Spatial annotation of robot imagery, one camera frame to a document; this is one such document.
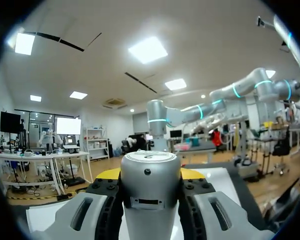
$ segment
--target chair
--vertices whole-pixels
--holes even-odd
[[[287,168],[287,165],[284,163],[284,156],[287,156],[290,154],[290,131],[289,131],[289,127],[286,130],[285,133],[285,138],[281,139],[277,142],[277,144],[274,146],[273,148],[273,152],[272,155],[273,156],[279,156],[281,157],[281,161],[280,163],[277,163],[274,166],[273,171],[275,171],[276,169],[280,169],[280,176],[282,176],[284,174],[284,170]]]
[[[127,140],[122,140],[121,143],[122,143],[121,149],[122,149],[123,154],[130,153],[131,148],[129,146],[128,141]]]

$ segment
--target blue bin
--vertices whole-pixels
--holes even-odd
[[[193,137],[191,140],[192,140],[192,147],[198,147],[200,145],[198,137]]]

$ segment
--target person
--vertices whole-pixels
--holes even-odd
[[[128,141],[130,149],[133,149],[134,145],[137,143],[137,140],[133,139],[131,135],[129,135],[125,140]]]
[[[145,135],[144,134],[141,134],[140,135],[140,138],[139,138],[139,143],[138,143],[138,146],[141,150],[146,150],[147,149],[147,141],[145,139]]]
[[[222,143],[220,141],[220,132],[218,129],[215,129],[211,134],[211,141],[216,147],[219,147]]]

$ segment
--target ceiling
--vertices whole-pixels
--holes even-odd
[[[257,16],[273,18],[257,0],[49,0],[21,26],[61,37],[84,51],[36,36],[30,56],[5,51],[7,85],[17,106],[75,112],[120,98],[127,107],[115,112],[131,114],[129,109],[144,112],[145,103],[158,98],[169,107],[208,102],[210,91],[257,67],[276,70],[274,80],[299,78],[292,54],[279,49],[282,39],[257,27]],[[128,48],[152,36],[168,56],[142,64]],[[164,83],[179,78],[187,87],[168,90]],[[73,91],[88,96],[69,98]],[[41,96],[42,102],[30,101],[30,95]]]

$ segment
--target ceiling light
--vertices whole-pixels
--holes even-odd
[[[17,54],[31,55],[35,36],[30,34],[18,33],[16,36],[14,52]]]
[[[274,70],[265,70],[265,73],[268,76],[268,78],[270,79],[275,75],[276,71],[274,71]]]
[[[165,85],[171,91],[177,90],[177,89],[184,89],[187,86],[185,80],[183,80],[182,78],[176,79],[173,81],[168,81],[165,83]]]
[[[130,47],[128,51],[143,64],[168,55],[161,42],[155,36],[139,42],[133,47]]]
[[[84,99],[87,95],[88,95],[88,94],[86,94],[86,93],[74,91],[74,92],[70,95],[70,98],[82,100],[82,99]]]
[[[30,95],[30,100],[31,101],[36,101],[36,102],[41,102],[41,97],[40,96]]]

